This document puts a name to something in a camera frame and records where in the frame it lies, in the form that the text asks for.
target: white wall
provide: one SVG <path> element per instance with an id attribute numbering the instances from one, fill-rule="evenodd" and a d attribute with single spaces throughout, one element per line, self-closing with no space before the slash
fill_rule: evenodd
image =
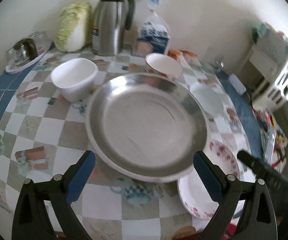
<path id="1" fill-rule="evenodd" d="M 6 65 L 5 51 L 22 37 L 47 30 L 56 34 L 61 8 L 78 0 L 3 0 L 0 4 L 0 74 Z M 98 0 L 89 1 L 95 7 Z M 171 28 L 171 48 L 187 49 L 203 56 L 209 47 L 224 54 L 228 71 L 234 71 L 251 45 L 252 23 L 268 21 L 288 36 L 288 5 L 284 0 L 167 0 L 159 14 Z M 137 3 L 135 24 L 125 35 L 133 40 L 135 25 L 147 15 Z"/>

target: white power adapter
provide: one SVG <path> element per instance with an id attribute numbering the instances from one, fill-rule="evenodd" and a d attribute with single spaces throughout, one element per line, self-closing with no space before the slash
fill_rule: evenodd
<path id="1" fill-rule="evenodd" d="M 232 86 L 235 88 L 239 95 L 243 95 L 246 92 L 245 86 L 242 84 L 242 82 L 238 79 L 236 75 L 230 75 L 229 82 L 232 84 Z"/>

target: metal basin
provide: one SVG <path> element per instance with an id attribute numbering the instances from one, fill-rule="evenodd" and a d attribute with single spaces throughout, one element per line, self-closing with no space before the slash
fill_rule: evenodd
<path id="1" fill-rule="evenodd" d="M 170 182 L 192 168 L 208 123 L 181 85 L 137 73 L 112 79 L 92 96 L 86 129 L 98 156 L 134 179 Z"/>

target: metal screw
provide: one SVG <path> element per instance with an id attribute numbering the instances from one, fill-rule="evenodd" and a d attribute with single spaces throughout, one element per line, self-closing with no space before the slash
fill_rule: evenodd
<path id="1" fill-rule="evenodd" d="M 24 179 L 24 184 L 29 184 L 31 182 L 31 179 L 30 178 L 26 178 L 26 179 Z"/>
<path id="2" fill-rule="evenodd" d="M 235 176 L 232 174 L 227 175 L 227 179 L 230 181 L 235 181 Z"/>
<path id="3" fill-rule="evenodd" d="M 62 175 L 61 174 L 57 174 L 57 175 L 54 176 L 54 180 L 55 181 L 59 181 L 61 179 L 62 179 Z"/>
<path id="4" fill-rule="evenodd" d="M 264 185 L 264 183 L 265 183 L 263 179 L 258 179 L 257 182 L 258 182 L 260 185 Z"/>

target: table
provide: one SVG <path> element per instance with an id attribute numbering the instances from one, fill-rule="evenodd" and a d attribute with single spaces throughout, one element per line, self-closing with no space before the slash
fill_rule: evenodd
<path id="1" fill-rule="evenodd" d="M 34 182 L 50 180 L 76 163 L 85 150 L 93 150 L 84 127 L 87 100 L 69 103 L 50 79 L 56 66 L 77 57 L 97 63 L 95 89 L 117 76 L 145 71 L 144 58 L 131 56 L 130 47 L 115 57 L 96 56 L 90 48 L 70 54 L 53 48 L 24 73 L 19 87 L 10 89 L 14 93 L 0 119 L 0 207 L 10 213 L 15 210 L 25 178 Z M 235 156 L 240 149 L 250 152 L 233 103 L 217 77 L 189 66 L 178 83 L 187 89 L 197 80 L 219 94 L 226 110 L 210 121 L 211 139 L 226 145 Z M 141 187 L 142 197 L 128 199 L 122 189 L 130 185 Z M 55 231 L 62 231 L 50 202 L 45 203 Z M 139 182 L 113 170 L 98 157 L 79 199 L 71 207 L 93 239 L 171 239 L 183 226 L 199 230 L 208 223 L 185 210 L 176 182 Z"/>

